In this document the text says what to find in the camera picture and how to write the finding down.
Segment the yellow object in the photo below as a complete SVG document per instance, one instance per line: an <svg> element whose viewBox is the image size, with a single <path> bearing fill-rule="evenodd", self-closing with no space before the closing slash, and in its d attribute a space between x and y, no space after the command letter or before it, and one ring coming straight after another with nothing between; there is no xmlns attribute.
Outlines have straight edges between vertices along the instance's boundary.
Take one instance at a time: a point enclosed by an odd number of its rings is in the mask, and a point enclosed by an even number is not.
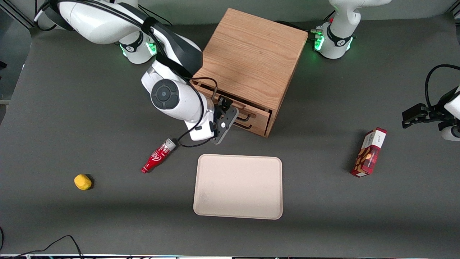
<svg viewBox="0 0 460 259"><path fill-rule="evenodd" d="M74 183L80 190L88 190L92 185L91 180L83 174L77 175L74 179Z"/></svg>

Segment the wooden drawer cabinet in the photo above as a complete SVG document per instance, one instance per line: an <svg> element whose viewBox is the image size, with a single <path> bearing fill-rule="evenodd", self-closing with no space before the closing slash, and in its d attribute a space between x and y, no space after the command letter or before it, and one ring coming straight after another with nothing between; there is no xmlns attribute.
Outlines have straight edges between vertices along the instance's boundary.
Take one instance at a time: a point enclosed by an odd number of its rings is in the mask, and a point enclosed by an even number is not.
<svg viewBox="0 0 460 259"><path fill-rule="evenodd" d="M216 98L230 98L240 110L236 125L268 137L307 37L305 31L229 8L203 50L203 67L194 77L214 78ZM212 82L191 82L212 96Z"/></svg>

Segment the drawer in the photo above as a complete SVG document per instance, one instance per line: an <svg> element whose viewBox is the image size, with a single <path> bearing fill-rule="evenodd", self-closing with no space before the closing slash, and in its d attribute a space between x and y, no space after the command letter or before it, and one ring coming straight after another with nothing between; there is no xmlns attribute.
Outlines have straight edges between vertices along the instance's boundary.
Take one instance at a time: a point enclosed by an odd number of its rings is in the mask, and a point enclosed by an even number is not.
<svg viewBox="0 0 460 259"><path fill-rule="evenodd" d="M213 92L210 90L213 89L213 86L205 84L198 80L191 80L190 83L206 97L211 98L211 96L213 95ZM226 98L232 100L232 105L238 108L238 110L240 111L237 120L235 120L235 126L253 132L257 135L265 136L265 131L267 129L270 113L253 107L251 105L237 101L229 96L226 96L225 93L222 93L220 91L216 93L216 96L213 100L214 103L217 102L220 95L223 95Z"/></svg>

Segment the gray table surface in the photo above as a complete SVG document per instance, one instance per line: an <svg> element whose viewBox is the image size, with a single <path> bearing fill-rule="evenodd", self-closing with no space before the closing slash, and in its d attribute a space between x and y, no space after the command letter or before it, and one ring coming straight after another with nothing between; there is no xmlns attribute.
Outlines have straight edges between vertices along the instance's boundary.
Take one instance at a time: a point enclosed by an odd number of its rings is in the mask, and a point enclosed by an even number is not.
<svg viewBox="0 0 460 259"><path fill-rule="evenodd" d="M205 47L214 28L173 29ZM233 128L222 144L179 148L148 175L139 170L149 154L185 130L151 104L140 83L149 64L77 33L34 35L0 127L2 252L71 234L87 254L458 258L460 143L436 124L401 128L401 112L424 102L428 71L460 65L452 15L364 21L357 35L339 60L308 42L268 139ZM437 71L432 102L459 82L459 72ZM355 178L357 148L376 126L388 134L374 174ZM204 153L279 157L283 216L195 215ZM93 190L75 187L81 173L93 175ZM62 241L49 253L75 247Z"/></svg>

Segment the cardboard box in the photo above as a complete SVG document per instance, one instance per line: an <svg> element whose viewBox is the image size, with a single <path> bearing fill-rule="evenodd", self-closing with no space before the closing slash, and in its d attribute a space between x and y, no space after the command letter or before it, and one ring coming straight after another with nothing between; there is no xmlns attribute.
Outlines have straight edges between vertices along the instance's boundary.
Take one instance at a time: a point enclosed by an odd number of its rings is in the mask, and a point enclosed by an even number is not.
<svg viewBox="0 0 460 259"><path fill-rule="evenodd" d="M355 166L351 171L352 175L363 177L372 174L385 136L386 130L378 127L366 134Z"/></svg>

